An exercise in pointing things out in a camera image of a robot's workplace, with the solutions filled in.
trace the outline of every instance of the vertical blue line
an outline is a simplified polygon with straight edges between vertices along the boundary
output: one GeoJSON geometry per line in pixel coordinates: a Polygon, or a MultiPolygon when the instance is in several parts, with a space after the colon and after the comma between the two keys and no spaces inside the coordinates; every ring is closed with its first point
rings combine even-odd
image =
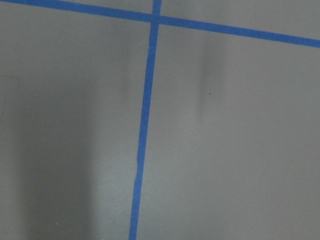
{"type": "MultiPolygon", "coordinates": [[[[159,16],[161,11],[161,0],[153,0],[152,15],[159,16]]],[[[142,99],[141,122],[139,131],[138,151],[137,151],[137,170],[133,187],[133,198],[130,218],[129,240],[137,239],[138,219],[140,209],[140,199],[142,190],[142,179],[144,174],[144,164],[147,145],[148,123],[151,104],[152,84],[154,79],[157,40],[159,24],[150,24],[149,49],[146,60],[144,90],[142,99]]]]}

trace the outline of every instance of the horizontal blue line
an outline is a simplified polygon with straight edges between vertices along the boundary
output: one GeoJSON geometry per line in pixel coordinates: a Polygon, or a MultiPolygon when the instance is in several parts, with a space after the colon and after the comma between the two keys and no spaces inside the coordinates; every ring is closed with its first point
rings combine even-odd
{"type": "Polygon", "coordinates": [[[60,1],[60,0],[0,0],[0,2],[24,4],[50,9],[66,10],[78,13],[86,13],[92,15],[135,20],[147,23],[156,23],[167,26],[196,29],[208,32],[243,36],[255,39],[264,39],[288,44],[303,45],[308,47],[320,48],[320,40],[305,38],[300,36],[292,36],[281,33],[254,30],[236,26],[220,25],[209,22],[194,21],[176,17],[161,16],[150,13],[142,13],[136,11],[128,11],[115,9],[110,7],[93,6],[81,3],[60,1]]]}

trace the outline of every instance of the painted line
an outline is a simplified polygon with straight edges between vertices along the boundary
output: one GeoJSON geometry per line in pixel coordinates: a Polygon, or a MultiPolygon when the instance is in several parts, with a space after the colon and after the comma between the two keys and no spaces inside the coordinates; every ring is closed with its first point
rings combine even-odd
{"type": "Polygon", "coordinates": [[[320,40],[293,36],[275,32],[261,31],[243,27],[221,25],[209,22],[194,21],[176,17],[154,15],[150,13],[115,9],[110,7],[87,5],[60,0],[0,0],[0,2],[23,4],[44,7],[57,10],[65,10],[77,13],[86,13],[105,17],[134,20],[147,23],[174,26],[180,28],[196,29],[221,34],[236,35],[255,39],[270,40],[287,44],[296,44],[314,48],[320,48],[320,40]]]}
{"type": "MultiPolygon", "coordinates": [[[[161,11],[161,0],[153,0],[152,14],[160,15],[160,11],[161,11]]],[[[149,124],[152,84],[153,84],[154,71],[155,71],[158,32],[159,32],[159,24],[152,22],[150,25],[149,49],[148,49],[148,57],[146,60],[146,69],[145,69],[141,122],[140,122],[138,150],[137,150],[137,157],[136,157],[137,170],[136,170],[136,177],[134,180],[134,187],[133,187],[130,229],[129,229],[129,238],[128,238],[129,240],[137,239],[140,199],[141,199],[142,181],[143,181],[143,175],[144,175],[148,124],[149,124]]]]}

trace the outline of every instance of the gray surface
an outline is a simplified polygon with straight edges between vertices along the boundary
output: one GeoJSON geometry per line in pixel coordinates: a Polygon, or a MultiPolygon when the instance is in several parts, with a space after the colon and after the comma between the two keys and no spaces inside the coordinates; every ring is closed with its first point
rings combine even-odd
{"type": "Polygon", "coordinates": [[[161,14],[320,39],[318,0],[163,0],[161,14]]]}
{"type": "Polygon", "coordinates": [[[139,240],[317,240],[320,50],[161,26],[139,240]]]}
{"type": "Polygon", "coordinates": [[[0,33],[0,239],[127,239],[149,24],[0,2],[0,33]]]}
{"type": "Polygon", "coordinates": [[[153,4],[152,0],[66,0],[66,2],[89,4],[144,13],[152,13],[153,4]]]}

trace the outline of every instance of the blue tape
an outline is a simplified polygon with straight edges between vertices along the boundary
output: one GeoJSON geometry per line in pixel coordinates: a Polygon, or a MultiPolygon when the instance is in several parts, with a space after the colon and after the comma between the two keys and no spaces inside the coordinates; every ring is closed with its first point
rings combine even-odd
{"type": "MultiPolygon", "coordinates": [[[[215,24],[215,23],[209,23],[209,22],[194,21],[194,20],[188,20],[188,19],[182,19],[182,18],[176,18],[176,17],[160,16],[159,14],[155,15],[155,14],[149,14],[149,13],[121,10],[121,9],[115,9],[110,7],[94,6],[94,5],[87,5],[87,4],[74,3],[74,2],[68,2],[68,1],[60,1],[60,0],[0,0],[0,2],[24,4],[24,5],[45,7],[45,8],[58,9],[58,10],[66,10],[71,12],[93,14],[93,15],[134,20],[134,21],[147,22],[147,23],[156,23],[156,24],[168,25],[168,26],[174,26],[174,27],[196,29],[196,30],[209,31],[209,32],[215,32],[215,33],[243,36],[243,37],[249,37],[249,38],[255,38],[255,39],[264,39],[264,40],[270,40],[270,41],[276,41],[276,42],[282,42],[282,43],[288,43],[288,44],[296,44],[296,45],[320,48],[320,40],[318,39],[292,36],[292,35],[286,35],[286,34],[274,33],[274,32],[268,32],[268,31],[260,31],[260,30],[254,30],[254,29],[242,28],[242,27],[236,27],[236,26],[221,25],[221,24],[215,24]]],[[[157,5],[157,3],[153,3],[153,5],[154,4],[155,6],[153,6],[153,9],[155,10],[155,12],[160,12],[160,7],[159,7],[160,4],[157,5]]]]}
{"type": "MultiPolygon", "coordinates": [[[[161,0],[153,0],[152,14],[160,15],[160,11],[161,11],[161,0]]],[[[145,69],[139,142],[138,142],[138,151],[137,151],[137,157],[136,157],[137,170],[136,170],[136,178],[134,180],[134,187],[133,187],[129,240],[137,239],[140,199],[141,199],[141,191],[142,191],[142,180],[144,175],[148,124],[149,124],[152,84],[153,84],[154,71],[155,71],[158,32],[159,32],[159,24],[152,22],[150,26],[149,50],[148,50],[148,57],[146,60],[146,69],[145,69]]]]}

